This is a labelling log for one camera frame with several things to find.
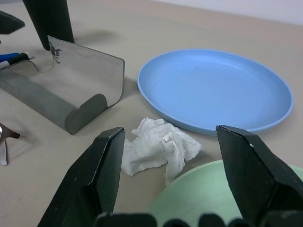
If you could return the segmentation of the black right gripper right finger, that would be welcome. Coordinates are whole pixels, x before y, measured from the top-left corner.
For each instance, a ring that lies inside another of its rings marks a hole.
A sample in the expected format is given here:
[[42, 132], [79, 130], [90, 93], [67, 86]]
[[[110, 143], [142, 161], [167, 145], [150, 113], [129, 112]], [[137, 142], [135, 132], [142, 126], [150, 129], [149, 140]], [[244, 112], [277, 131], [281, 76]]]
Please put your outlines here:
[[229, 188], [243, 218], [263, 220], [268, 212], [303, 209], [303, 182], [256, 134], [216, 127]]

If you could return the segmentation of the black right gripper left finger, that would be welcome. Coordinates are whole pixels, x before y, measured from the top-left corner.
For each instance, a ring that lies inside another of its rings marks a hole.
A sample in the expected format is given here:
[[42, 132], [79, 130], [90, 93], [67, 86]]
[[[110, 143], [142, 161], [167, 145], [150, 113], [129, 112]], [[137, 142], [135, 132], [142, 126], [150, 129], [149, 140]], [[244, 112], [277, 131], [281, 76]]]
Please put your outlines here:
[[68, 169], [38, 226], [91, 227], [99, 214], [112, 212], [124, 141], [124, 127], [100, 133]]

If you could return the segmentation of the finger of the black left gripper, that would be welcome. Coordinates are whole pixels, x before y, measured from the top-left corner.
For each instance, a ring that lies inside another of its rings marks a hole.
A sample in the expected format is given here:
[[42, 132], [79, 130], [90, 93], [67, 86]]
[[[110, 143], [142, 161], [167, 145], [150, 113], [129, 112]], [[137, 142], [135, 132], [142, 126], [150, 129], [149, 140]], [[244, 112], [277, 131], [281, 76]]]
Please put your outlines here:
[[44, 49], [49, 50], [48, 36], [74, 43], [66, 0], [23, 0]]
[[0, 11], [0, 34], [9, 35], [25, 26], [25, 23], [8, 13]]

